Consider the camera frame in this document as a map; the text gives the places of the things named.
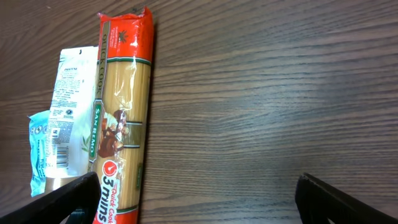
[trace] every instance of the spaghetti package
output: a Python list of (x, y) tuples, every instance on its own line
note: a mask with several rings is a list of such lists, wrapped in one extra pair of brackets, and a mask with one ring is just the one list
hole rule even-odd
[(101, 182), (94, 223), (136, 223), (141, 191), (154, 26), (137, 16), (100, 14), (90, 169)]

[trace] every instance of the orange packaging top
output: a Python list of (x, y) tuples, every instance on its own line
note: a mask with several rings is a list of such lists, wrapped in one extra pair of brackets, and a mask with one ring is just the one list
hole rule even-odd
[(152, 13), (144, 8), (141, 15), (125, 14), (109, 17), (98, 13), (101, 18), (98, 59), (108, 62), (137, 60), (150, 65), (154, 39)]

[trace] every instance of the red label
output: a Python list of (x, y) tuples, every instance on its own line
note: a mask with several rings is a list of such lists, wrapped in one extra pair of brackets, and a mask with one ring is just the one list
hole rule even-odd
[(111, 177), (118, 171), (118, 165), (115, 162), (108, 160), (104, 163), (102, 171), (105, 175)]
[[(116, 223), (119, 224), (136, 224), (138, 221), (138, 208), (135, 208), (134, 210), (128, 211), (128, 212), (119, 212), (115, 216)], [(101, 224), (98, 220), (97, 214), (95, 215), (94, 219), (94, 224)]]
[[(126, 14), (118, 17), (108, 17), (100, 14), (101, 30), (108, 33), (108, 59), (141, 58), (152, 61), (152, 48), (154, 38), (154, 25), (152, 13), (148, 8), (137, 16)], [(103, 30), (104, 23), (109, 23), (109, 30)]]

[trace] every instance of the wooden table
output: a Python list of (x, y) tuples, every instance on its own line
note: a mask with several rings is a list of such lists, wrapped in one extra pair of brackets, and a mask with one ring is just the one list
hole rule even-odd
[(0, 1), (0, 212), (31, 202), (28, 115), (97, 12), (156, 20), (142, 223), (300, 223), (309, 172), (398, 214), (398, 2)]

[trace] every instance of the blue packet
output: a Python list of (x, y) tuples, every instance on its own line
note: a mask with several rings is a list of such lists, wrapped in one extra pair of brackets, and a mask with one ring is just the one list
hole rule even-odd
[(30, 163), (32, 164), (32, 180), (30, 181), (30, 196), (44, 193), (45, 190), (45, 132), (49, 121), (50, 111), (39, 112), (30, 116), (29, 142)]

